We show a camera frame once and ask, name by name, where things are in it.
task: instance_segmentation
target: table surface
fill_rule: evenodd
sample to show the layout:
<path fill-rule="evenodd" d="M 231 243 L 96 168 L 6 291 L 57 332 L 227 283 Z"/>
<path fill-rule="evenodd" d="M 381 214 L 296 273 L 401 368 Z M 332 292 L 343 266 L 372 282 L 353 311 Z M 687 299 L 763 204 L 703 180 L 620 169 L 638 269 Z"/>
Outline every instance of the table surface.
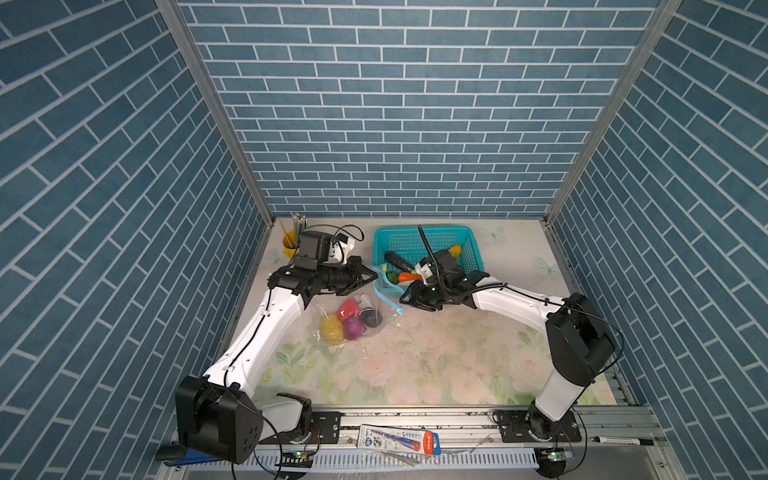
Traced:
<path fill-rule="evenodd" d="M 292 229 L 290 219 L 283 223 Z M 472 229 L 485 271 L 492 276 L 539 293 L 569 294 L 537 220 L 319 218 L 309 223 L 359 226 L 366 238 L 357 243 L 353 255 L 360 255 L 368 266 L 373 235 L 380 228 L 463 225 Z M 269 275 L 287 263 L 278 223 L 236 334 L 256 312 Z M 343 300 L 335 296 L 316 300 L 283 338 L 264 370 L 254 402 L 290 392 L 316 404 L 333 405 L 527 405 L 552 369 L 543 333 L 466 306 L 447 306 L 438 313 L 404 306 L 404 314 L 396 316 L 394 310 L 375 305 L 392 313 L 386 315 L 383 327 L 355 342 L 330 345 L 319 338 L 320 318 L 323 310 L 333 311 Z M 604 376 L 587 389 L 579 404 L 616 404 Z"/>

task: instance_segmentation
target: brick wall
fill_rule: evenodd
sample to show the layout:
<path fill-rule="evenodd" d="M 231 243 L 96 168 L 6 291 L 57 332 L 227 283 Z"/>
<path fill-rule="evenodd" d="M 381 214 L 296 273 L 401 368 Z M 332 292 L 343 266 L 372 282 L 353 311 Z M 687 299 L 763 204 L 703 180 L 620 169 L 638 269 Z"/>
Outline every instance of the brick wall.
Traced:
<path fill-rule="evenodd" d="M 691 478 L 765 478 L 768 2 L 684 0 L 556 228 Z"/>
<path fill-rule="evenodd" d="M 0 478 L 153 478 L 263 229 L 153 0 L 0 2 Z"/>
<path fill-rule="evenodd" d="M 540 217 L 657 0 L 220 3 L 184 14 L 275 211 Z"/>

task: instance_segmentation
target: yellow plastic fruit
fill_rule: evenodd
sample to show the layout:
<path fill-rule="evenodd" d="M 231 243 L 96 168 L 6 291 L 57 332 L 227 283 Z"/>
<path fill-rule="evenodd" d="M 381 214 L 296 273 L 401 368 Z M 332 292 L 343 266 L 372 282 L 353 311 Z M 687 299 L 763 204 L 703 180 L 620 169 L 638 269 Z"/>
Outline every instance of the yellow plastic fruit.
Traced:
<path fill-rule="evenodd" d="M 454 245 L 453 247 L 449 248 L 448 252 L 450 252 L 451 257 L 458 260 L 458 258 L 462 255 L 462 246 Z"/>
<path fill-rule="evenodd" d="M 331 313 L 320 320 L 320 336 L 332 343 L 344 341 L 344 325 L 338 316 Z"/>

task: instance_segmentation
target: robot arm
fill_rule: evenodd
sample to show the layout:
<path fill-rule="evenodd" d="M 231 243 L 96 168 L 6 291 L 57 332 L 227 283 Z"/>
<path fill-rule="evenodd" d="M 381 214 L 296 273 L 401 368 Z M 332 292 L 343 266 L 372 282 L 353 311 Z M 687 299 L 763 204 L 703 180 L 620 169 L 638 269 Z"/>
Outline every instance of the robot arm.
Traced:
<path fill-rule="evenodd" d="M 176 406 L 183 447 L 242 463 L 261 439 L 274 435 L 265 417 L 278 433 L 288 432 L 287 438 L 307 433 L 309 400 L 281 394 L 258 409 L 250 398 L 275 348 L 314 295 L 347 295 L 376 279 L 360 257 L 347 255 L 352 242 L 342 237 L 303 233 L 294 267 L 281 267 L 269 278 L 269 290 L 245 329 L 201 378 L 182 381 Z M 463 304 L 545 333 L 554 368 L 528 409 L 528 424 L 542 441 L 557 435 L 565 413 L 614 352 L 606 324 L 594 320 L 586 297 L 543 296 L 507 287 L 484 272 L 465 274 L 447 250 L 432 253 L 425 245 L 430 258 L 416 266 L 422 280 L 409 286 L 401 302 L 428 311 Z"/>
<path fill-rule="evenodd" d="M 377 275 L 363 266 L 360 257 L 349 256 L 354 240 L 346 235 L 308 230 L 299 242 L 293 266 L 283 266 L 270 276 L 259 309 L 227 351 L 200 378 L 181 381 L 176 390 L 180 448 L 163 455 L 183 457 L 187 449 L 194 449 L 242 463 L 260 440 L 275 433 L 288 439 L 307 435 L 308 399 L 279 394 L 269 405 L 253 404 L 261 373 L 313 296 L 348 295 Z"/>

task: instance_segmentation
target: packaging box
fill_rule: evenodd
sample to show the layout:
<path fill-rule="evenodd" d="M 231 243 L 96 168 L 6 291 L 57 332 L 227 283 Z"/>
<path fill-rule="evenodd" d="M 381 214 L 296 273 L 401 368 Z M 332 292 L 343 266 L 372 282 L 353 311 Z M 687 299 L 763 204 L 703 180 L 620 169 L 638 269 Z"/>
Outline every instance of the packaging box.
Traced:
<path fill-rule="evenodd" d="M 429 430 L 406 430 L 361 425 L 358 449 L 440 455 L 440 438 Z"/>

